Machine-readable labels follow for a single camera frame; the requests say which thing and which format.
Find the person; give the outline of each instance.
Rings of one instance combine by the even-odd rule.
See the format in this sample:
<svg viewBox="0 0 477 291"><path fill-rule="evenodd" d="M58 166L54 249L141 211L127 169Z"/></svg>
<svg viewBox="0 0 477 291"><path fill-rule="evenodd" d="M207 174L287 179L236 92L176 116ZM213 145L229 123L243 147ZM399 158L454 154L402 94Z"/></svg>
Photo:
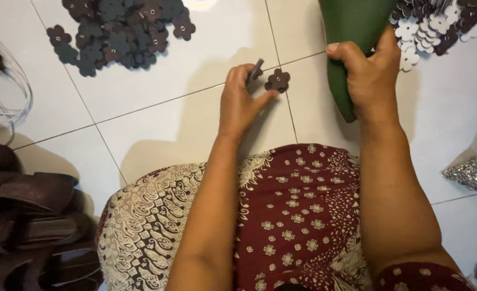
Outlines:
<svg viewBox="0 0 477 291"><path fill-rule="evenodd" d="M278 95L252 98L254 65L237 66L208 162L153 171L107 202L96 242L109 291L473 288L442 247L414 173L398 120L393 29L368 58L353 43L326 53L348 70L360 166L344 149L312 143L237 161L248 128Z"/></svg>
<svg viewBox="0 0 477 291"><path fill-rule="evenodd" d="M386 28L368 58L352 42L329 44L326 53L348 70L348 91L361 130L362 253L371 277L409 262L426 262L458 273L456 263L442 247L438 221L416 178L407 137L399 123L395 86L400 49L393 29ZM233 289L239 209L237 150L255 117L278 95L268 91L257 99L251 97L245 81L253 67L247 64L229 71L218 135L186 221L167 291ZM454 281L463 281L454 277ZM437 290L446 289L439 286Z"/></svg>

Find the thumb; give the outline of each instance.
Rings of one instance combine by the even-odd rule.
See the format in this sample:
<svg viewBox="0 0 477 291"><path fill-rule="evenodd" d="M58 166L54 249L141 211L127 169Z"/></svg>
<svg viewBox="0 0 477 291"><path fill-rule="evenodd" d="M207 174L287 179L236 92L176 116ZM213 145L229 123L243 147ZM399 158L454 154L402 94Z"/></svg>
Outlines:
<svg viewBox="0 0 477 291"><path fill-rule="evenodd" d="M256 111L260 112L267 103L276 99L276 97L278 97L279 94L280 92L278 92L277 90L269 90L265 92L265 94L262 95L261 97L256 98L254 101Z"/></svg>
<svg viewBox="0 0 477 291"><path fill-rule="evenodd" d="M333 60L345 63L347 70L356 70L366 61L366 56L352 41L331 43L326 46L326 54Z"/></svg>

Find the white wire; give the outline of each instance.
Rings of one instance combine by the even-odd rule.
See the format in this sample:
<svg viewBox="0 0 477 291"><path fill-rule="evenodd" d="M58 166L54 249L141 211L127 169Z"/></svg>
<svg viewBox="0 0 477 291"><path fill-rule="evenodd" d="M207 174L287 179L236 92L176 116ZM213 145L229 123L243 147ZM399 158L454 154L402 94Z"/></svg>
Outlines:
<svg viewBox="0 0 477 291"><path fill-rule="evenodd" d="M0 102L0 125L4 124L9 130L10 138L6 143L6 145L9 145L15 136L14 122L17 122L28 113L33 103L33 94L21 65L6 48L2 47L2 44L0 45L0 54L3 56L6 66L4 71L0 71L0 76L7 78L21 89L25 99L25 104L21 109L9 109Z"/></svg>

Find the green cone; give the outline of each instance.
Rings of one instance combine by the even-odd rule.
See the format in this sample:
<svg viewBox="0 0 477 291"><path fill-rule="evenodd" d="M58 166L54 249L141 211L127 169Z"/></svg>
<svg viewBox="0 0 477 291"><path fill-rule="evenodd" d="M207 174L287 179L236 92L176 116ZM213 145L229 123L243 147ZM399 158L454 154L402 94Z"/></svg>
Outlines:
<svg viewBox="0 0 477 291"><path fill-rule="evenodd" d="M325 22L326 43L353 41L367 54L375 46L388 22L396 0L319 0ZM348 76L341 62L328 59L328 82L337 108L345 121L354 122L348 94Z"/></svg>

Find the tile floor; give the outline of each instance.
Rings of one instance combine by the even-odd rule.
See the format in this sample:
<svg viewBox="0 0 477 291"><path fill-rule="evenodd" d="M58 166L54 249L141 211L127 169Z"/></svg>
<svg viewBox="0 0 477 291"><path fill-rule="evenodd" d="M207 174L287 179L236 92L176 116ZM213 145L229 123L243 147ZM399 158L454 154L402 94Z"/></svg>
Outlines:
<svg viewBox="0 0 477 291"><path fill-rule="evenodd" d="M168 53L150 70L112 65L96 78L83 78L62 65L48 43L45 30L55 24L76 33L60 0L0 1L0 41L21 63L35 95L11 147L28 173L78 177L94 217L127 182L164 166L207 159L227 71L259 57L266 76L280 67L292 79L287 93L254 126L243 155L295 142L358 153L358 124L343 122L328 89L317 0L185 3L197 25L190 42L170 37ZM212 5L201 9L204 3ZM477 193L445 181L440 171L468 148L477 131L477 38L401 73L397 95L413 163L444 246L473 276ZM0 142L6 137L0 129Z"/></svg>

